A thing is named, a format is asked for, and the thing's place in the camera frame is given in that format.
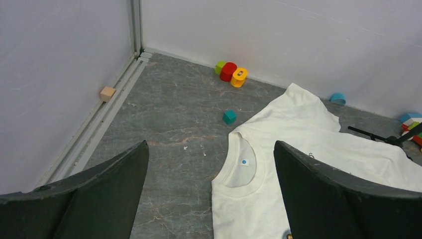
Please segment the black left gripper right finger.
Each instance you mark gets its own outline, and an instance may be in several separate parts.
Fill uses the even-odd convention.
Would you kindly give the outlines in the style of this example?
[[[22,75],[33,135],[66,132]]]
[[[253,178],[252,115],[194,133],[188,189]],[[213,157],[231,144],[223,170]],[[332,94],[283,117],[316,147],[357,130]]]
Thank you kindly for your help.
[[[274,159],[293,238],[421,238],[420,192],[353,176],[283,141]]]

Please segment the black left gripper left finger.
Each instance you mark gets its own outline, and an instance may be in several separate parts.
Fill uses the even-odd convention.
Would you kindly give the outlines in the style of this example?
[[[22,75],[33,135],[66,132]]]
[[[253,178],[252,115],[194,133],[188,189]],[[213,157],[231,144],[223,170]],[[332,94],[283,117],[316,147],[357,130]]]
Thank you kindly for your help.
[[[127,239],[149,162],[146,141],[65,179],[0,197],[3,239]]]

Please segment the white floral t-shirt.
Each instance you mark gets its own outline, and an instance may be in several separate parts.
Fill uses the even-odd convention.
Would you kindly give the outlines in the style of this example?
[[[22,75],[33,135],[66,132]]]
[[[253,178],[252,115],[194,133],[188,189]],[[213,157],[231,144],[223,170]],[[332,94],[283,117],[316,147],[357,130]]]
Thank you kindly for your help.
[[[411,191],[422,168],[399,147],[340,132],[339,118],[311,92],[291,84],[228,135],[228,153],[212,181],[216,239],[281,239],[290,226],[280,189],[275,142],[360,178]]]

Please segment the blue round block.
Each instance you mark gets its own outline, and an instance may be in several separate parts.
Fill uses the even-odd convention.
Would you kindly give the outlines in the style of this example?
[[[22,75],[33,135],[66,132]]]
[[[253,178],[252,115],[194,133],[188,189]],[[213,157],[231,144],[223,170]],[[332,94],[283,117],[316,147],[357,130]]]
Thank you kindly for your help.
[[[338,104],[338,105],[346,105],[346,97],[344,94],[342,93],[334,93],[333,95],[331,95],[330,97],[330,102],[334,103],[334,104]]]

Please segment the black tripod stand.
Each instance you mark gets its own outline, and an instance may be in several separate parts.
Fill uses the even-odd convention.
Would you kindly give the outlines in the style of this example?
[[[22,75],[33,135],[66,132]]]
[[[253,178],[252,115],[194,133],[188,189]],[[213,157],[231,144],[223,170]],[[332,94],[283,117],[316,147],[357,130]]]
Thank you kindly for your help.
[[[361,136],[372,141],[382,142],[389,146],[397,146],[413,162],[422,163],[422,125],[419,124],[405,132],[400,123],[385,124],[350,124],[347,132]]]

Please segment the colourful brick toy car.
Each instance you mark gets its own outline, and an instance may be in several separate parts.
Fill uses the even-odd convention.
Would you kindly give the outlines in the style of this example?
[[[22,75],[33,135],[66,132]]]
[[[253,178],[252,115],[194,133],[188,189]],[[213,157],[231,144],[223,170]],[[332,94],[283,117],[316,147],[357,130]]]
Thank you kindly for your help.
[[[411,129],[416,127],[422,122],[422,115],[420,113],[407,113],[400,117],[400,122],[402,123],[401,128],[403,130],[402,136],[408,133]],[[422,133],[419,133],[409,140],[415,142],[418,145],[422,145]]]

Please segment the teal small cube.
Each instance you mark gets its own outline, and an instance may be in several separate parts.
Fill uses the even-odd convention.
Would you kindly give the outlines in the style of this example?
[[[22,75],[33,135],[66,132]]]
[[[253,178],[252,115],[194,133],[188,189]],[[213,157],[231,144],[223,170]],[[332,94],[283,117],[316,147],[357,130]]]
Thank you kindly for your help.
[[[222,120],[227,125],[234,123],[236,121],[236,119],[237,119],[237,114],[232,110],[224,112],[224,114],[222,116]]]

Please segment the tan cube on rail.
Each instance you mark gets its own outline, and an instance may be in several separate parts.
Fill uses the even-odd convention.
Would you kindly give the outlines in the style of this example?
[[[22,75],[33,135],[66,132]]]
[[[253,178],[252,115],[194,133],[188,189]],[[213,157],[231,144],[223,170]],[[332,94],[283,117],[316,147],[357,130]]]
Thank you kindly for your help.
[[[113,97],[113,95],[115,94],[116,89],[112,88],[112,87],[104,87],[101,92],[100,92],[100,99],[102,102],[109,102],[110,99]]]

